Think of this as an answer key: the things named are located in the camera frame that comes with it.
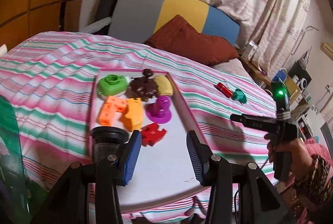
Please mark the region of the person's right hand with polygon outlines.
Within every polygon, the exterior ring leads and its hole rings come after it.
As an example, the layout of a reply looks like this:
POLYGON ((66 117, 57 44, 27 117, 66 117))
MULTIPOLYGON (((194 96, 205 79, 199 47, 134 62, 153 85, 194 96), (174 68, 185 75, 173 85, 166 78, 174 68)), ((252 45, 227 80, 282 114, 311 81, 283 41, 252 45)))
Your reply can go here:
POLYGON ((274 147, 271 142, 267 144, 269 162, 275 162, 275 152, 289 152, 291 155, 290 171, 296 180, 303 179, 311 170, 313 159, 308 153, 303 141, 299 138, 286 144, 274 147))

